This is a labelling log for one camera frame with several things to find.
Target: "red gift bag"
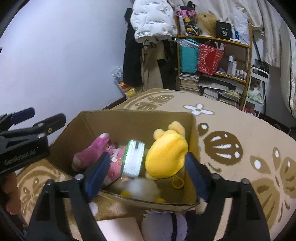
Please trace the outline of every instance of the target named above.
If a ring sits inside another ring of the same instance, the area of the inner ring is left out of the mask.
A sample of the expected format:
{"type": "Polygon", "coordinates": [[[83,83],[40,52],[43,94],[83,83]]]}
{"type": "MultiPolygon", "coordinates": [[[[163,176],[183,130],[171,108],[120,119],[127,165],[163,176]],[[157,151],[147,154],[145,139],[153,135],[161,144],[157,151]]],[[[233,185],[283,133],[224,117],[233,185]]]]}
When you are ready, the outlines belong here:
{"type": "Polygon", "coordinates": [[[210,41],[200,45],[197,68],[199,72],[213,75],[217,71],[218,64],[223,57],[224,51],[207,45],[210,41]]]}

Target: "yellow plush toy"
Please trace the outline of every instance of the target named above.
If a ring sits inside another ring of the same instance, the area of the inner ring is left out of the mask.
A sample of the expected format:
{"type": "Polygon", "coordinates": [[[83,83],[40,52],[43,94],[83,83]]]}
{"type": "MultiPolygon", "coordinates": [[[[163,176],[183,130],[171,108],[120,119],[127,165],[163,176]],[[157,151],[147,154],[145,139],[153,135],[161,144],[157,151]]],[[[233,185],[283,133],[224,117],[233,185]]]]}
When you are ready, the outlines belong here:
{"type": "Polygon", "coordinates": [[[184,166],[185,155],[188,152],[188,144],[185,139],[185,129],[177,121],[168,126],[168,131],[157,129],[153,137],[155,142],[149,149],[146,160],[146,178],[162,179],[176,177],[181,180],[182,185],[175,188],[182,188],[184,180],[176,176],[184,166]]]}

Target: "wall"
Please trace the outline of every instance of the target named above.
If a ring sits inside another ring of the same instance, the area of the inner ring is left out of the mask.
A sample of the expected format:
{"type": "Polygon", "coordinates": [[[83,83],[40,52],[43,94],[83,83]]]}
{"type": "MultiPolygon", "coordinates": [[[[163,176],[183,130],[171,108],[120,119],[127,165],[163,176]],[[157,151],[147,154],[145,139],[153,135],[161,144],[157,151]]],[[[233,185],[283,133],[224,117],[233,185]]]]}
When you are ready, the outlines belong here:
{"type": "MultiPolygon", "coordinates": [[[[254,37],[258,46],[260,56],[262,56],[264,36],[262,36],[258,31],[255,31],[254,37]]],[[[258,59],[258,57],[255,49],[253,48],[252,64],[255,63],[255,59],[258,59]]],[[[269,74],[270,84],[266,85],[266,115],[284,124],[287,127],[291,127],[296,123],[296,119],[292,117],[291,113],[285,105],[281,94],[281,70],[280,68],[269,66],[269,74]]]]}
{"type": "Polygon", "coordinates": [[[68,123],[121,98],[111,72],[123,64],[128,7],[129,0],[30,0],[0,39],[0,114],[33,106],[35,117],[18,127],[60,112],[68,123]]]}

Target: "cardboard box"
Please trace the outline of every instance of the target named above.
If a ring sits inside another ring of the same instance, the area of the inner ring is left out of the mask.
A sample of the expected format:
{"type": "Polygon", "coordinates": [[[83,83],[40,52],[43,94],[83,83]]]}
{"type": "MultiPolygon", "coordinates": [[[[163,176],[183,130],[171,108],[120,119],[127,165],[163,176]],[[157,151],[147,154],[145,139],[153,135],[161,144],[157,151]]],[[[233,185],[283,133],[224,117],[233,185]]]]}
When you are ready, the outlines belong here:
{"type": "MultiPolygon", "coordinates": [[[[146,148],[150,148],[154,143],[154,131],[158,128],[167,130],[173,121],[178,121],[184,126],[189,151],[199,160],[196,122],[191,113],[138,110],[81,112],[51,145],[51,155],[47,160],[67,175],[74,176],[75,173],[71,169],[73,155],[90,146],[100,134],[109,133],[119,145],[126,145],[130,139],[135,139],[144,142],[146,148]]],[[[161,197],[166,200],[165,204],[125,198],[107,190],[101,190],[99,195],[137,207],[181,212],[198,204],[191,179],[184,169],[183,171],[183,189],[174,189],[171,185],[172,178],[156,181],[161,189],[161,197]]]]}

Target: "bed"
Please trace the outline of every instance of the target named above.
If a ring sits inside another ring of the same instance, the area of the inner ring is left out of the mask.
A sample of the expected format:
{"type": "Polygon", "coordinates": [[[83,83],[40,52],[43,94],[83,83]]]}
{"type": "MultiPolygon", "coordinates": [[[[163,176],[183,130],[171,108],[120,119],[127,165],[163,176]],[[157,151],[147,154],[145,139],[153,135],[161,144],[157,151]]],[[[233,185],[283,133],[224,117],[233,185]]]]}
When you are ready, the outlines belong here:
{"type": "MultiPolygon", "coordinates": [[[[271,240],[285,227],[296,209],[296,142],[282,131],[233,106],[194,93],[151,89],[131,98],[115,109],[164,110],[190,112],[197,121],[201,163],[223,178],[240,181],[248,178],[265,213],[271,240]]],[[[17,179],[21,212],[29,223],[34,205],[45,181],[69,179],[47,160],[34,163],[17,179]]],[[[71,206],[65,201],[73,237],[80,239],[71,206]]],[[[215,239],[223,237],[231,200],[227,200],[215,239]]],[[[144,209],[97,197],[90,208],[96,220],[136,217],[142,220],[144,209]]]]}

